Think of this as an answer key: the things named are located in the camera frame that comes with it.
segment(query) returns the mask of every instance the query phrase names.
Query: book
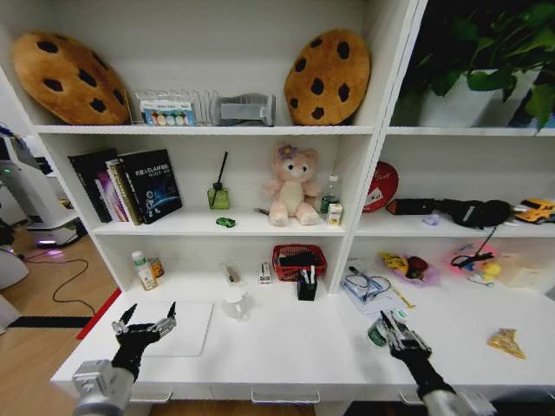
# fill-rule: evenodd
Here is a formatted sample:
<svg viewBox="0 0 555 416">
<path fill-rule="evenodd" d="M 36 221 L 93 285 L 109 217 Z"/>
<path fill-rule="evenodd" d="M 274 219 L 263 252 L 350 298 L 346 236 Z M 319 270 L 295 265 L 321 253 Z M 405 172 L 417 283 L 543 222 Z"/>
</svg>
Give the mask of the book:
<svg viewBox="0 0 555 416">
<path fill-rule="evenodd" d="M 131 188 L 129 187 L 125 173 L 122 171 L 120 161 L 118 159 L 109 160 L 106 162 L 106 167 L 108 168 L 108 175 L 112 179 L 115 191 L 120 197 L 127 218 L 133 221 L 135 225 L 142 224 L 142 216 L 134 200 L 134 196 L 131 193 Z"/>
<path fill-rule="evenodd" d="M 98 218 L 103 223 L 112 221 L 112 216 L 108 211 L 108 207 L 102 200 L 101 192 L 95 183 L 95 180 L 98 180 L 96 173 L 101 170 L 103 166 L 106 166 L 106 160 L 111 160 L 115 157 L 116 151 L 113 148 L 68 156 L 69 162 L 81 181 L 88 199 L 90 199 Z"/>
<path fill-rule="evenodd" d="M 110 215 L 115 221 L 127 222 L 127 216 L 123 205 L 121 204 L 120 197 L 118 197 L 115 191 L 115 186 L 112 183 L 112 179 L 108 175 L 108 168 L 104 166 L 104 169 L 96 173 L 96 177 L 100 182 L 101 194 L 104 197 L 104 203 L 110 211 Z"/>
<path fill-rule="evenodd" d="M 166 149 L 124 153 L 118 160 L 146 224 L 183 206 Z"/>
</svg>

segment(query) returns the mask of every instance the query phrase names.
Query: plush bear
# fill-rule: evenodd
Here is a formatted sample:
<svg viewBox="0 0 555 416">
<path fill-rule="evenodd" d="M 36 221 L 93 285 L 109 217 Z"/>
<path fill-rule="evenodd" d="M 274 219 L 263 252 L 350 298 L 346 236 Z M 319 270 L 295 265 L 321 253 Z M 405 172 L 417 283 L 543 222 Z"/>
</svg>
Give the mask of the plush bear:
<svg viewBox="0 0 555 416">
<path fill-rule="evenodd" d="M 271 159 L 276 178 L 265 184 L 265 190 L 273 197 L 270 223 L 285 226 L 289 217 L 296 217 L 301 225 L 313 225 L 320 221 L 313 207 L 320 185 L 312 181 L 316 176 L 318 152 L 314 149 L 299 152 L 296 147 L 279 143 Z"/>
</svg>

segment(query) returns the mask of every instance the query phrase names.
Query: white cup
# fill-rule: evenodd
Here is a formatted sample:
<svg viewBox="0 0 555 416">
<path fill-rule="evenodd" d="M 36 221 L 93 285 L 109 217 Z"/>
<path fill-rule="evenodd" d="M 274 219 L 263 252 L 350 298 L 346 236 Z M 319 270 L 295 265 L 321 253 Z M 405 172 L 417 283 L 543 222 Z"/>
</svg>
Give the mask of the white cup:
<svg viewBox="0 0 555 416">
<path fill-rule="evenodd" d="M 224 312 L 231 318 L 237 319 L 238 321 L 248 319 L 246 296 L 247 293 L 244 289 L 230 288 L 225 293 L 224 301 L 222 302 Z"/>
</svg>

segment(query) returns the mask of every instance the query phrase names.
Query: robotic hand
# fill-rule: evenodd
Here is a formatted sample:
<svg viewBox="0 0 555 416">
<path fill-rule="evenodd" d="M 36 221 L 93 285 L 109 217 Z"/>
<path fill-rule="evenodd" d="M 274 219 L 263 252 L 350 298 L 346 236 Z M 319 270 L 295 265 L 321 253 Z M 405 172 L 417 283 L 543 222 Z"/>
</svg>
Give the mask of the robotic hand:
<svg viewBox="0 0 555 416">
<path fill-rule="evenodd" d="M 73 375 L 79 402 L 74 416 L 121 416 L 131 398 L 131 387 L 139 376 L 140 359 L 150 344 L 175 328 L 175 302 L 167 317 L 156 323 L 127 325 L 137 307 L 125 311 L 112 323 L 120 349 L 112 362 L 85 361 Z"/>
<path fill-rule="evenodd" d="M 490 416 L 495 408 L 477 393 L 455 394 L 429 362 L 432 348 L 413 330 L 397 325 L 383 311 L 383 326 L 386 329 L 389 352 L 403 361 L 418 386 L 418 395 L 430 416 Z"/>
</svg>

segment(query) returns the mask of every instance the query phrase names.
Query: green bottle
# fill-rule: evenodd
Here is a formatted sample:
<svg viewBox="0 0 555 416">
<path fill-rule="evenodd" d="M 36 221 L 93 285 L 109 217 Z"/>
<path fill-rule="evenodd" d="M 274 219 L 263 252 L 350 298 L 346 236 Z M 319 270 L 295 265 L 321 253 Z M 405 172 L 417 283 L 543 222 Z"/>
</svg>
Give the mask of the green bottle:
<svg viewBox="0 0 555 416">
<path fill-rule="evenodd" d="M 229 191 L 216 182 L 208 190 L 208 206 L 211 210 L 229 210 Z"/>
<path fill-rule="evenodd" d="M 320 212 L 322 214 L 328 213 L 330 204 L 339 203 L 339 176 L 330 175 L 328 177 L 328 186 L 323 194 L 322 202 L 320 203 Z"/>
</svg>

